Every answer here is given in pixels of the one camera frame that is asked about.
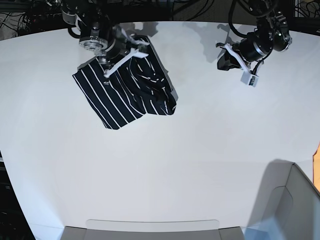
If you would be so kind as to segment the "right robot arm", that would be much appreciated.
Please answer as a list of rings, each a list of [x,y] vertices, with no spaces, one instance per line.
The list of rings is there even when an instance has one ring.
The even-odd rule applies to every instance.
[[[107,5],[101,0],[62,0],[60,9],[63,20],[76,26],[79,45],[91,51],[103,65],[103,75],[109,78],[118,68],[131,58],[146,58],[149,42],[134,39],[119,24],[112,22],[107,13]]]

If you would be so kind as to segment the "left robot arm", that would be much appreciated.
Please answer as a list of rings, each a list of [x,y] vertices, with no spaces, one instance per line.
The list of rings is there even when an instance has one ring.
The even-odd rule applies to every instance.
[[[255,17],[254,31],[241,33],[235,28],[233,15],[236,5]],[[283,52],[292,43],[288,21],[280,9],[278,0],[233,0],[228,12],[228,26],[236,36],[241,38],[241,41],[230,44],[236,56],[227,50],[226,44],[216,44],[217,48],[225,50],[217,62],[218,70],[241,69],[241,62],[249,68],[251,63],[256,62],[254,68],[250,70],[250,73],[255,75],[273,51]]]

